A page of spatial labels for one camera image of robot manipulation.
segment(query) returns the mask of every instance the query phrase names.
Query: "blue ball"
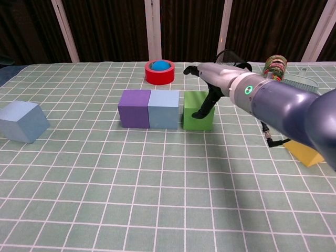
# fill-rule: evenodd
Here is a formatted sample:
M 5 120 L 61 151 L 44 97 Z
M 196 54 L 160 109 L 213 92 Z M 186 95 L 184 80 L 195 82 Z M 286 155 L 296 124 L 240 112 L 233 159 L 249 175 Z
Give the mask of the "blue ball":
M 169 68 L 170 68 L 169 63 L 164 60 L 155 61 L 152 65 L 152 70 L 154 71 L 164 71 L 168 70 Z

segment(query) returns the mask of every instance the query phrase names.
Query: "black curtain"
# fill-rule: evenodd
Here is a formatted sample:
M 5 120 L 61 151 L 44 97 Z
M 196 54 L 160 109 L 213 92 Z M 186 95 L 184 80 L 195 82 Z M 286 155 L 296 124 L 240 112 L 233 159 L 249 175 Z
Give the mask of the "black curtain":
M 327 0 L 234 0 L 225 47 L 246 61 L 301 58 Z
M 224 0 L 160 0 L 162 57 L 214 61 Z
M 51 1 L 7 3 L 0 5 L 0 55 L 14 65 L 71 62 Z
M 80 61 L 148 61 L 143 0 L 63 0 Z
M 336 61 L 336 25 L 334 25 L 317 61 Z

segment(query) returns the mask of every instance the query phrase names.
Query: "green block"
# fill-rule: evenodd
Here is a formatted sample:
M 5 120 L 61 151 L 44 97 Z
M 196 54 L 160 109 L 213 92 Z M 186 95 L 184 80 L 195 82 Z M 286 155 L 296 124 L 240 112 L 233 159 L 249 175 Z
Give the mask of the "green block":
M 212 130 L 215 108 L 203 119 L 195 119 L 192 117 L 202 106 L 207 91 L 185 91 L 184 92 L 184 108 L 183 108 L 183 129 L 184 130 Z

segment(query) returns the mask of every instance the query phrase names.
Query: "black cable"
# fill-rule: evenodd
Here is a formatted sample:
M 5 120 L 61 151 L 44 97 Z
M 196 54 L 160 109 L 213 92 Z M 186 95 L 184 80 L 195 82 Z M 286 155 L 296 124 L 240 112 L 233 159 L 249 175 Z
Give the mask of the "black cable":
M 289 138 L 284 139 L 284 140 L 279 140 L 279 141 L 273 141 L 272 136 L 269 132 L 268 126 L 264 122 L 261 122 L 261 125 L 262 125 L 262 129 L 263 129 L 262 131 L 265 134 L 265 138 L 266 138 L 268 147 L 270 147 L 270 148 L 278 147 L 278 146 L 283 145 L 284 143 L 287 143 L 287 142 L 290 141 Z

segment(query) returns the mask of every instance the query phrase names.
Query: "cube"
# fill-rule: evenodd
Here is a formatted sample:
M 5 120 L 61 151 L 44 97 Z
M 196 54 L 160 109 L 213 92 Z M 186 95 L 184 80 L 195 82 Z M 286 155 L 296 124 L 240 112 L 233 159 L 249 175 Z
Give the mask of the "cube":
M 183 129 L 195 131 L 210 131 L 212 130 L 215 108 L 213 107 L 210 113 L 203 119 L 192 117 L 194 112 L 197 112 L 205 98 L 207 91 L 185 91 L 184 92 L 184 108 L 183 108 Z
M 149 129 L 148 101 L 150 90 L 124 90 L 118 111 L 123 128 Z
M 36 103 L 13 101 L 0 110 L 0 131 L 9 140 L 33 143 L 49 127 L 50 123 Z
M 177 129 L 179 127 L 179 98 L 179 91 L 151 91 L 148 102 L 149 126 L 151 129 Z

